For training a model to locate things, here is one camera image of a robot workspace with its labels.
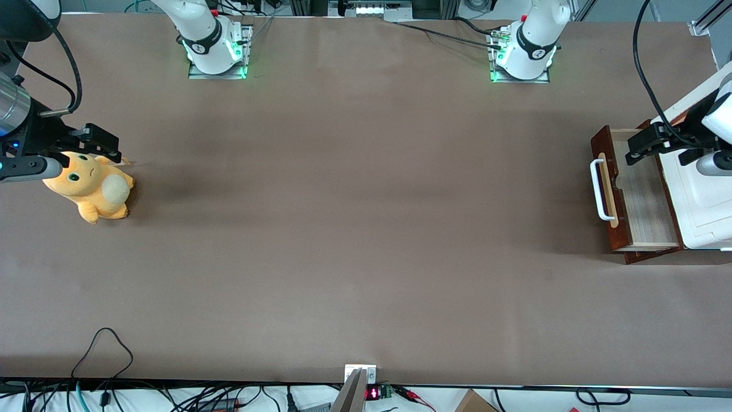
brown table surface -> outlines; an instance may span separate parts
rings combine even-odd
[[[597,218],[589,139],[654,116],[631,24],[571,23],[548,85],[376,19],[275,19],[245,81],[187,80],[162,15],[60,28],[67,122],[119,136],[139,191],[92,226],[41,182],[0,188],[0,375],[67,376],[107,325],[128,377],[732,386],[729,258],[625,266]],[[714,72],[683,23],[640,52],[663,106]],[[53,38],[27,58],[71,82]],[[104,336],[80,375],[125,361]]]

plug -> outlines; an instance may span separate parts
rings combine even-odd
[[[297,405],[295,405],[295,400],[292,398],[290,391],[287,391],[287,412],[300,412]]]
[[[104,391],[104,393],[102,393],[102,396],[99,397],[99,406],[104,408],[107,405],[109,405],[109,392]]]

stuffed toy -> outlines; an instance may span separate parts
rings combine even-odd
[[[69,167],[59,176],[43,180],[49,189],[76,203],[81,217],[91,224],[99,218],[121,219],[130,214],[124,202],[134,179],[111,166],[112,161],[104,156],[63,154],[69,157]]]

drawer handle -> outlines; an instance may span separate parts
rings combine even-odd
[[[597,165],[604,162],[605,159],[595,159],[590,163],[590,174],[592,175],[592,188],[595,192],[595,204],[597,205],[597,215],[604,221],[614,221],[613,216],[605,213],[602,207],[602,187],[600,187],[600,174],[597,173]]]

drawer box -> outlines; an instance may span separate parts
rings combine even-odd
[[[627,140],[638,131],[605,126],[591,140],[597,213],[606,222],[610,250],[625,253],[626,263],[683,248],[658,158],[625,163]]]

